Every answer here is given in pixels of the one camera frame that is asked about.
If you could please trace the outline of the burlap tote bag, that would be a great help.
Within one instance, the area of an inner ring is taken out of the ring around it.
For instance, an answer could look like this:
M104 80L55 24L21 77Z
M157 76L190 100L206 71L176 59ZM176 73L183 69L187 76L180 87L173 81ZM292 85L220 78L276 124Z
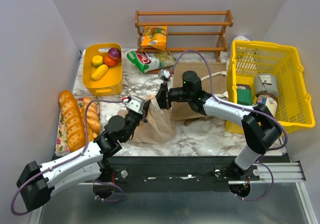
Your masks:
M227 64L225 62L210 62L209 68L213 75L213 92L218 98L225 101L228 100L227 92ZM210 80L207 66L204 62L179 62L174 69L173 83L171 87L181 87L183 84L182 74L186 71L195 71L199 78L203 79L201 82L202 89L210 93ZM204 115L193 112L186 102L174 102L171 107L171 119L177 123L188 126L190 123L203 118Z

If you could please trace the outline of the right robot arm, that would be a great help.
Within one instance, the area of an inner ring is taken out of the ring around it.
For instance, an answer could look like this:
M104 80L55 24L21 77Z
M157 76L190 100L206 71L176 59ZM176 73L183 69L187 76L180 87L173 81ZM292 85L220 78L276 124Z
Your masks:
M228 168L232 178L243 176L283 133L265 105L243 106L217 98L202 89L201 79L194 71L183 73L182 87L178 88L168 87L170 76L167 70L159 72L163 83L156 100L161 109L170 109L174 102L186 102L193 112L223 118L242 127L246 146Z

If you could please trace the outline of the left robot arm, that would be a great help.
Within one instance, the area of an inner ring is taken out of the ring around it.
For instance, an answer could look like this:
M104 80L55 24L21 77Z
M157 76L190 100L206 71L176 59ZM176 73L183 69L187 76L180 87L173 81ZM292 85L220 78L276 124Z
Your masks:
M41 165L35 161L26 164L16 182L17 193L21 195L26 211L29 213L46 204L59 189L59 181L88 165L97 165L98 173L93 179L99 179L104 171L101 162L120 151L121 144L133 136L140 122L147 121L149 105L147 102L138 111L128 109L124 117L112 116L104 131L86 147Z

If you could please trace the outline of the orange plastic grocery bag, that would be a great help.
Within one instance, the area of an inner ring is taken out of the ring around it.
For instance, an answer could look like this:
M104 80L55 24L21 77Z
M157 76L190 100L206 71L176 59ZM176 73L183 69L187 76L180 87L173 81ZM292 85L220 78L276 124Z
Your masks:
M171 112L159 108L156 97L147 95L142 97L145 100L144 105L148 105L147 122L140 122L135 129L125 127L125 115L128 113L126 107L118 111L117 115L121 117L123 129L120 131L122 143L131 141L134 143L163 144L170 140L175 134L175 125L171 121Z

